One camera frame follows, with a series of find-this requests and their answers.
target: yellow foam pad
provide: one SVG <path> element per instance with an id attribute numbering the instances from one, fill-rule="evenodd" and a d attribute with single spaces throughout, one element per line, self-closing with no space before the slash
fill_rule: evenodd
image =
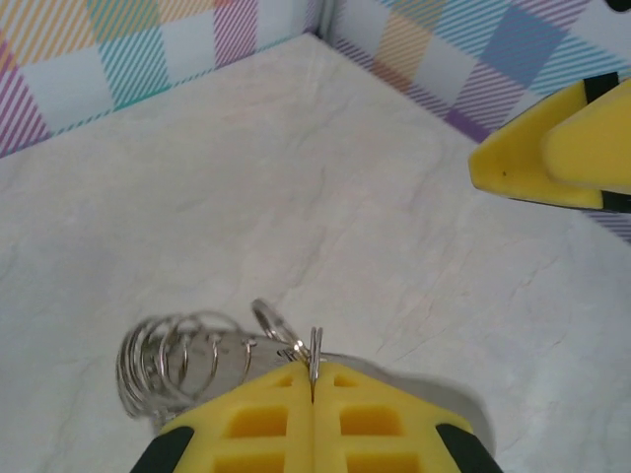
<path id="1" fill-rule="evenodd" d="M 185 412 L 161 434 L 194 429 L 174 473 L 309 473 L 312 409 L 307 368 L 296 362 Z"/>
<path id="2" fill-rule="evenodd" d="M 599 190 L 553 180 L 541 153 L 546 133 L 586 105 L 581 82 L 541 101 L 493 133 L 469 158 L 473 185 L 520 200 L 601 209 Z"/>
<path id="3" fill-rule="evenodd" d="M 335 363 L 315 385 L 315 473 L 459 473 L 435 426 L 462 417 Z"/>
<path id="4" fill-rule="evenodd" d="M 631 194 L 631 81 L 596 99 L 542 142 L 543 162 L 560 181 Z"/>
<path id="5" fill-rule="evenodd" d="M 459 473 L 445 425 L 472 434 L 457 414 L 335 363 L 320 364 L 312 403 L 308 370 L 293 363 L 161 434 L 192 430 L 174 473 Z"/>

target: white marble floor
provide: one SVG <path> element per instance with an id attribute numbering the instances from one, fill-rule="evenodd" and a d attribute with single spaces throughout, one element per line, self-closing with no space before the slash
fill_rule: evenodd
<path id="1" fill-rule="evenodd" d="M 631 248 L 474 190 L 473 144 L 310 37 L 0 161 L 0 457 L 128 471 L 139 318 L 276 302 L 487 402 L 506 472 L 631 470 Z"/>

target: plaid wall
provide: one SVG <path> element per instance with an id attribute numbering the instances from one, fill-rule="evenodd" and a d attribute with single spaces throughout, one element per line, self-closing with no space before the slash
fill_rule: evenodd
<path id="1" fill-rule="evenodd" d="M 0 158 L 316 27 L 321 0 L 0 0 Z"/>
<path id="2" fill-rule="evenodd" d="M 574 82 L 631 75 L 631 11 L 604 0 L 338 0 L 331 42 L 478 142 Z M 589 215 L 631 242 L 631 216 Z"/>

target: metal key ring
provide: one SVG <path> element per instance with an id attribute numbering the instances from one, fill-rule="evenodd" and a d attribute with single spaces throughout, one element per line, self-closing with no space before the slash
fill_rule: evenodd
<path id="1" fill-rule="evenodd" d="M 319 377 L 319 357 L 322 347 L 322 327 L 312 328 L 312 344 L 309 356 L 309 383 L 312 386 L 312 402 L 314 402 L 316 381 Z"/>
<path id="2" fill-rule="evenodd" d="M 310 352 L 305 343 L 272 304 L 263 299 L 256 299 L 252 302 L 251 309 L 267 337 L 291 345 L 296 357 L 309 364 Z"/>

